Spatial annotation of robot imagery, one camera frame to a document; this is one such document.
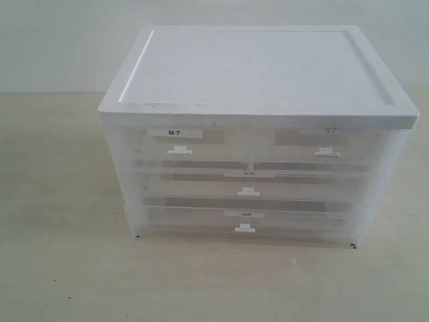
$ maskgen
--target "white wall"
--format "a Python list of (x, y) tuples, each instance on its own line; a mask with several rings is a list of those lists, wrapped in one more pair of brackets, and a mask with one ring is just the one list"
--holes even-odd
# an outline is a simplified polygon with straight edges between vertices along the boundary
[(428, 0), (0, 0), (0, 92), (103, 92), (145, 24), (356, 24), (429, 87)]

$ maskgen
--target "white lid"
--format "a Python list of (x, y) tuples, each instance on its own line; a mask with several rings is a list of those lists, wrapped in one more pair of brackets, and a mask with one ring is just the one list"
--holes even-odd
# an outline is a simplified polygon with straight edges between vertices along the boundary
[(392, 128), (418, 116), (353, 26), (145, 28), (99, 110), (399, 117)]

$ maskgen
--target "plastic drawer unit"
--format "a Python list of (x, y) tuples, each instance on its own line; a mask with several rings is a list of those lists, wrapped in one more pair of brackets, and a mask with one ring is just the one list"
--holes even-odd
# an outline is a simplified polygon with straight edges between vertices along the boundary
[(355, 26), (156, 26), (99, 107), (133, 236), (357, 245), (418, 110)]

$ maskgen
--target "beige table surface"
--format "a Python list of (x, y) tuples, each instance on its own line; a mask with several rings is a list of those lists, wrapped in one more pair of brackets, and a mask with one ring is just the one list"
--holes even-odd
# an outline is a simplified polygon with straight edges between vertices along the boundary
[(408, 93), (422, 116), (358, 250), (131, 239), (102, 95), (0, 95), (0, 321), (429, 321), (429, 89)]

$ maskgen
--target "drawer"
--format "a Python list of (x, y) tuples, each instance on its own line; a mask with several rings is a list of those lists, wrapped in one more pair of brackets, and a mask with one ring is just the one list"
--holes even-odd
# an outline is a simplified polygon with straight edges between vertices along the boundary
[(336, 201), (283, 199), (240, 199), (205, 197), (144, 197), (142, 204), (152, 207), (179, 207), (224, 210), (299, 211), (305, 213), (347, 213), (351, 204)]
[(157, 166), (171, 160), (242, 161), (249, 157), (246, 129), (139, 129), (111, 127), (116, 159), (149, 160)]
[(143, 218), (134, 232), (194, 231), (234, 235), (278, 235), (284, 237), (328, 237), (340, 235), (347, 217), (327, 216), (325, 213), (306, 215), (287, 211), (248, 212), (221, 209), (174, 207), (127, 207), (129, 217)]
[(224, 176), (222, 174), (117, 174), (126, 201), (143, 196), (302, 199), (352, 202), (362, 178)]
[(319, 164), (373, 164), (382, 131), (260, 130), (256, 162), (307, 162)]

